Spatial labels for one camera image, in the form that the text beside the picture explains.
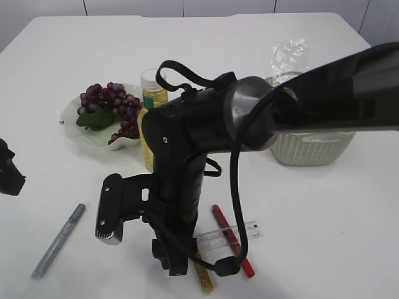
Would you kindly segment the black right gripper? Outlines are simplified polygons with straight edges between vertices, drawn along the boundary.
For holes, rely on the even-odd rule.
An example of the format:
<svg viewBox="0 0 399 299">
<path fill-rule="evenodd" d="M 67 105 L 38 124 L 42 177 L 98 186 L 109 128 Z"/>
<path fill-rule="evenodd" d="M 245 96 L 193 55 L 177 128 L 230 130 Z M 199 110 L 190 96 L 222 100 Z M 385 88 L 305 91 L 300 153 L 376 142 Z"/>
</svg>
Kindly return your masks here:
<svg viewBox="0 0 399 299">
<path fill-rule="evenodd" d="M 192 236 L 198 215 L 206 157 L 228 152 L 233 139 L 224 120 L 227 89 L 207 88 L 149 110 L 142 131 L 155 156 L 151 199 L 175 236 Z"/>
</svg>

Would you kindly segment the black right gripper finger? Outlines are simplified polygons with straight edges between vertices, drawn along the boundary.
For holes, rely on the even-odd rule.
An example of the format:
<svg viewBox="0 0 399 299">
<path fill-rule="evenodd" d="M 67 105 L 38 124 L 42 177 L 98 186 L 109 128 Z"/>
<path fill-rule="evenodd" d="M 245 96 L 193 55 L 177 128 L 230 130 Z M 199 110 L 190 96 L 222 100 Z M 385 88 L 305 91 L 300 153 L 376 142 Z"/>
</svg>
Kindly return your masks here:
<svg viewBox="0 0 399 299">
<path fill-rule="evenodd" d="M 152 240 L 152 254 L 153 257 L 161 262 L 164 270 L 171 270 L 173 266 L 174 246 L 168 238 L 157 235 Z"/>
<path fill-rule="evenodd" d="M 188 249 L 191 254 L 195 254 L 198 251 L 196 238 L 191 238 L 190 241 L 184 244 L 185 249 Z M 188 271 L 188 260 L 189 258 L 183 253 L 173 242 L 168 250 L 169 258 L 169 276 L 185 276 Z"/>
</svg>

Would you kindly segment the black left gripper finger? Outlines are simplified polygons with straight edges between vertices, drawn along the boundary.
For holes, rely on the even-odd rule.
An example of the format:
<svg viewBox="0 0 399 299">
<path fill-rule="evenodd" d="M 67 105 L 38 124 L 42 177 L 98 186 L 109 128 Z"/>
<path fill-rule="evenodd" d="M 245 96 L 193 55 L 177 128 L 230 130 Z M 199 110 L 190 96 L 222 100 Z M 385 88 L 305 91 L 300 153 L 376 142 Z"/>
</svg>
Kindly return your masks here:
<svg viewBox="0 0 399 299">
<path fill-rule="evenodd" d="M 13 163 L 15 153 L 12 152 L 7 143 L 1 139 L 1 194 L 18 196 L 26 177 L 23 176 Z"/>
</svg>

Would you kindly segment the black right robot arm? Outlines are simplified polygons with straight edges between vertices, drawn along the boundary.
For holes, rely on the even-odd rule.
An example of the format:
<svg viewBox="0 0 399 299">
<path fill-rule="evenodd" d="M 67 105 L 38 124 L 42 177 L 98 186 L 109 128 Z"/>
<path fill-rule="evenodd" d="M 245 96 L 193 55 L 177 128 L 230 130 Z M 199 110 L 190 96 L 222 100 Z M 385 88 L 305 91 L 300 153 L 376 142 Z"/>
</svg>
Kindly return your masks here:
<svg viewBox="0 0 399 299">
<path fill-rule="evenodd" d="M 169 68 L 188 79 L 182 94 L 143 117 L 143 135 L 155 155 L 147 214 L 156 239 L 154 258 L 171 276 L 196 260 L 193 231 L 210 153 L 229 153 L 229 180 L 241 252 L 203 266 L 220 277 L 239 272 L 248 239 L 239 198 L 242 151 L 260 151 L 281 133 L 395 131 L 398 129 L 398 43 L 390 42 L 310 70 L 272 87 L 232 72 L 206 80 L 184 65 Z"/>
</svg>

